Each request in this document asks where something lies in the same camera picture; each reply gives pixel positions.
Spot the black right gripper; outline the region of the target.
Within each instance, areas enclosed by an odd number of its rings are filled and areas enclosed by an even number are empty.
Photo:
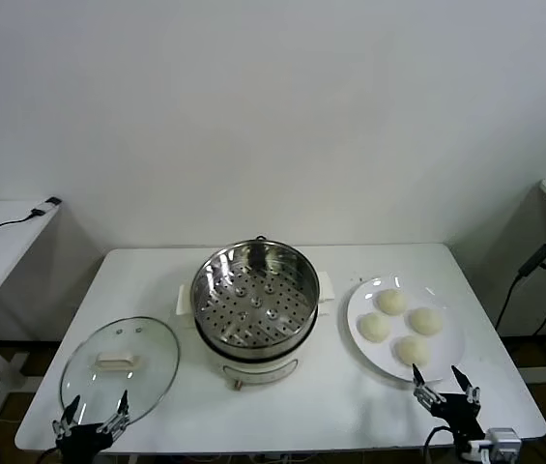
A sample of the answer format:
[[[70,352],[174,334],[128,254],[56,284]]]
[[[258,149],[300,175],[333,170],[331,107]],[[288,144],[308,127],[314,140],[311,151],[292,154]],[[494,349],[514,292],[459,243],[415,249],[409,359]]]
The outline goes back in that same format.
[[[438,393],[424,381],[418,367],[413,363],[414,397],[419,404],[429,409],[433,417],[444,420],[454,438],[483,438],[485,433],[480,427],[477,416],[480,411],[480,388],[474,387],[469,378],[455,365],[451,367],[453,375],[464,392]]]

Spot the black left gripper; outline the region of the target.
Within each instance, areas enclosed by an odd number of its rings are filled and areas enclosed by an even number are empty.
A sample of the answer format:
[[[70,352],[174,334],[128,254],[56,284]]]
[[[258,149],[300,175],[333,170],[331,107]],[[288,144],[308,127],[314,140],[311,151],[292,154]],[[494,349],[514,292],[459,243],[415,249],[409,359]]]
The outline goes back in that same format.
[[[52,422],[57,450],[65,464],[91,464],[102,451],[111,447],[111,434],[122,434],[129,425],[128,391],[124,390],[116,412],[102,424],[76,425],[75,413],[80,396],[64,409],[59,420]]]

